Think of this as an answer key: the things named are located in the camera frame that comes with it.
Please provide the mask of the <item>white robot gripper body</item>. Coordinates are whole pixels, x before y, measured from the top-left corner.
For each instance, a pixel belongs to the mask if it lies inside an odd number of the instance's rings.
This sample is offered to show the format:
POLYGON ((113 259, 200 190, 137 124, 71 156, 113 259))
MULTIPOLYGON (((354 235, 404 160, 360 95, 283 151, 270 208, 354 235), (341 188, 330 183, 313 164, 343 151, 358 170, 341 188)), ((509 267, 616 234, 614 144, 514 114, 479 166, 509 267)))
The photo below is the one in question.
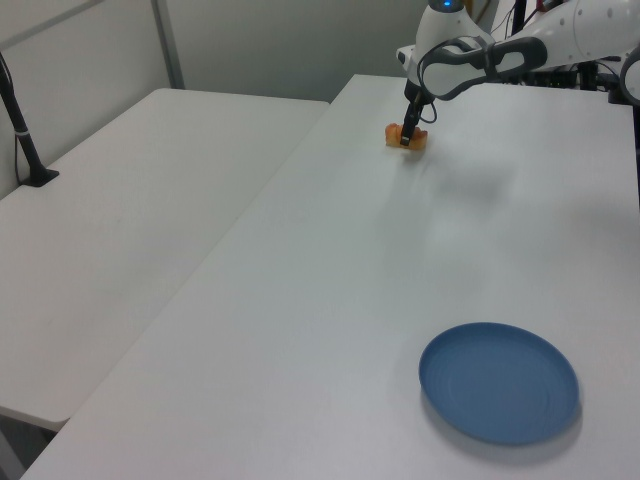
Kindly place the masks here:
POLYGON ((406 73, 404 95, 412 105, 428 105, 432 102, 432 96, 421 86, 414 49, 414 45, 408 45, 396 51, 396 58, 406 73))

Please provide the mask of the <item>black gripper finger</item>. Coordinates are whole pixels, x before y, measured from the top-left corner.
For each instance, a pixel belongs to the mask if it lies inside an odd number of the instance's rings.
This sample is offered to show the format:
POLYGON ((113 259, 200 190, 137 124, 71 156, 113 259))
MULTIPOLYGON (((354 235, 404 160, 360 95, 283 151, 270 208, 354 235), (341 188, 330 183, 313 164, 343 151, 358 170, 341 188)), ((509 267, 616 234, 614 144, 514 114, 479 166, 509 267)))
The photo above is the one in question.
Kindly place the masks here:
POLYGON ((408 147, 413 138, 415 128, 419 123, 419 108, 414 104, 409 104, 404 117, 404 122, 400 134, 400 145, 408 147))

